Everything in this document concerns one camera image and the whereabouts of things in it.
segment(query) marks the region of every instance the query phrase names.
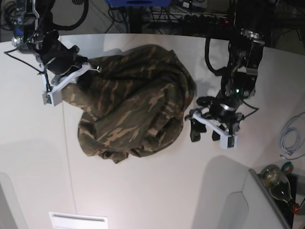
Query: white cable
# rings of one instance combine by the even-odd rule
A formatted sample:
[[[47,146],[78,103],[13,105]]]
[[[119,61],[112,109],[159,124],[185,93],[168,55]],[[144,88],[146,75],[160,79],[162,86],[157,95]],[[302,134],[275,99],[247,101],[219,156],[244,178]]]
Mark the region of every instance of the white cable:
[[[304,115],[304,114],[305,114],[305,112],[302,112],[301,114],[292,117],[287,122],[287,124],[284,126],[283,130],[280,133],[280,137],[278,139],[278,146],[280,147],[282,152],[285,153],[286,155],[292,156],[292,154],[294,154],[295,151],[300,149],[305,142],[305,138],[303,139],[303,141],[301,140],[300,130],[296,127],[290,127],[298,119],[301,119],[303,122],[305,122],[305,120],[302,118],[302,115]],[[293,143],[293,145],[287,147],[286,143],[285,143],[285,140],[286,140],[286,137],[291,133],[296,134],[295,142]],[[298,156],[296,158],[291,158],[290,159],[290,158],[285,157],[284,155],[281,155],[282,158],[287,159],[287,160],[296,160],[296,159],[299,159],[303,156],[305,156],[305,154],[303,154],[301,156]]]

